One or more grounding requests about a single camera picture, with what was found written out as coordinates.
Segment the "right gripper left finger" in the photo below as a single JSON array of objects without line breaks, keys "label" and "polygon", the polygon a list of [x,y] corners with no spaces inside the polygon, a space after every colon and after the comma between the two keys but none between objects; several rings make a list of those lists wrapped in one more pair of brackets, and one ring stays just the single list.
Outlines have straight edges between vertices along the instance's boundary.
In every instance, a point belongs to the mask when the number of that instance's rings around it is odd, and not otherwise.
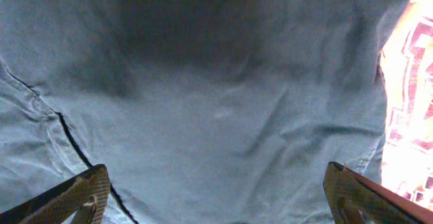
[{"label": "right gripper left finger", "polygon": [[98,164],[42,194],[1,213],[1,224],[100,224],[110,194],[105,165]]}]

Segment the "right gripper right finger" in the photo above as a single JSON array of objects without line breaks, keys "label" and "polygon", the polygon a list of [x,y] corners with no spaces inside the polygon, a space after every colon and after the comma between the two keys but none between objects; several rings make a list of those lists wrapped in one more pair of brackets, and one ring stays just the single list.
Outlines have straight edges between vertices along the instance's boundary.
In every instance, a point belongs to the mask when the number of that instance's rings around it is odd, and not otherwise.
[{"label": "right gripper right finger", "polygon": [[423,208],[337,162],[329,162],[323,188],[336,224],[432,224]]}]

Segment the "navy blue shorts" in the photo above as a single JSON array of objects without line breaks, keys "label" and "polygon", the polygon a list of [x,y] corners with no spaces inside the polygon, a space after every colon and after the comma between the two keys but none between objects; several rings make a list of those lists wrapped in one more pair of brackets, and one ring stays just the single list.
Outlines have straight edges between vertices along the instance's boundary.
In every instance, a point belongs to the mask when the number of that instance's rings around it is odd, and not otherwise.
[{"label": "navy blue shorts", "polygon": [[331,223],[380,182],[409,0],[1,0],[1,210],[94,164],[104,223]]}]

